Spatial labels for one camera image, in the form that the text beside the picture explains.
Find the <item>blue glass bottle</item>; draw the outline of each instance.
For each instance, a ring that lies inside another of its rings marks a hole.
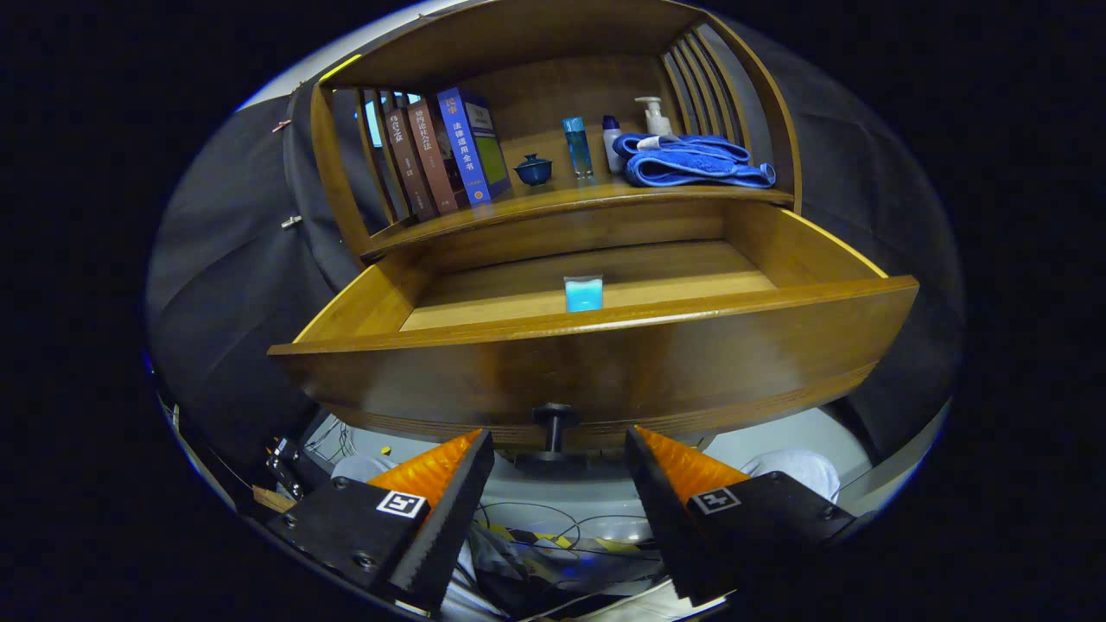
[[[571,116],[561,121],[564,126],[564,137],[568,141],[568,155],[572,156],[572,168],[576,179],[592,177],[592,152],[587,148],[587,135],[584,134],[584,118]]]

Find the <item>open drawer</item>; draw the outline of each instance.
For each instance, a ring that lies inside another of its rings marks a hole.
[[[565,312],[563,277],[603,274]],[[567,448],[626,425],[717,434],[856,387],[918,289],[826,231],[727,197],[597,206],[392,249],[273,356],[351,425],[536,447],[531,411],[580,414]]]

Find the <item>blue container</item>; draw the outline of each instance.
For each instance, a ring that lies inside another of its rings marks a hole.
[[[553,162],[538,157],[538,154],[526,154],[526,162],[514,167],[514,172],[529,186],[541,186],[549,182],[553,174]]]
[[[584,117],[570,116],[561,120],[564,137],[568,141],[568,155],[572,156],[572,168],[576,179],[592,177],[592,151],[587,148],[587,135],[584,134]]]

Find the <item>book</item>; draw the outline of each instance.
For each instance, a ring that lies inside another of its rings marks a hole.
[[[438,93],[446,133],[457,156],[469,203],[491,200],[511,187],[488,102],[463,89]]]
[[[449,214],[468,207],[465,182],[453,157],[452,145],[446,135],[446,125],[438,106],[419,100],[407,107],[415,147],[422,160],[422,172],[430,184],[430,194],[439,214]]]
[[[396,172],[407,190],[411,214],[419,221],[426,221],[438,216],[438,210],[426,184],[422,162],[415,155],[406,112],[403,107],[392,106],[392,110],[385,113],[384,124],[387,126],[388,143],[392,144],[392,151],[396,156]]]

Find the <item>blue cup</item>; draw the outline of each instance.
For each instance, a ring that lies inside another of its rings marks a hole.
[[[514,173],[528,186],[541,186],[549,182],[553,174],[553,160],[538,157],[538,154],[528,154],[526,162],[514,167]]]

